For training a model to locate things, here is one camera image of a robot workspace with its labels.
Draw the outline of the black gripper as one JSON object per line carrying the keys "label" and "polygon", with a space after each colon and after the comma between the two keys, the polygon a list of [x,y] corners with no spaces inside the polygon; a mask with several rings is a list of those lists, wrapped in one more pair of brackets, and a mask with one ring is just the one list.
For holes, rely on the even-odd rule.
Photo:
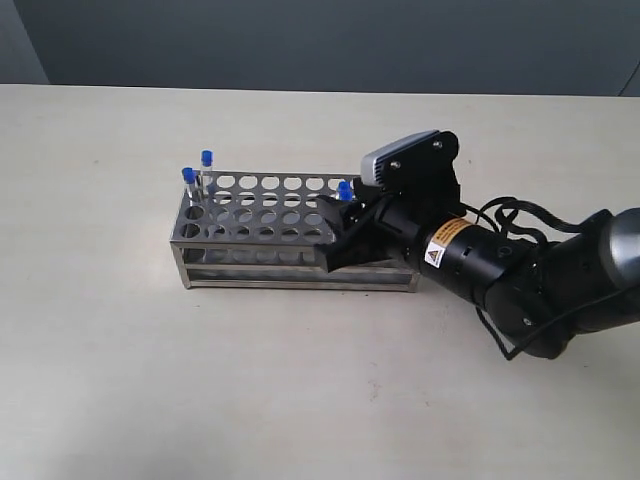
{"label": "black gripper", "polygon": [[463,221],[457,194],[378,193],[359,200],[316,198],[318,213],[335,235],[313,247],[325,272],[386,260],[414,270],[460,270],[463,242],[442,236]]}

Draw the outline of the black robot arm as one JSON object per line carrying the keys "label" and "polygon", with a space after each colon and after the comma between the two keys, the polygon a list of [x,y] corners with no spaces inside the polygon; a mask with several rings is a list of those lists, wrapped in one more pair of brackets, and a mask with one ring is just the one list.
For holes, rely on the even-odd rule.
{"label": "black robot arm", "polygon": [[502,197],[492,202],[499,226],[488,229],[462,207],[420,208],[397,194],[316,204],[334,234],[315,248],[324,270],[401,261],[471,303],[507,359],[554,359],[578,335],[639,319],[637,209],[573,225]]}

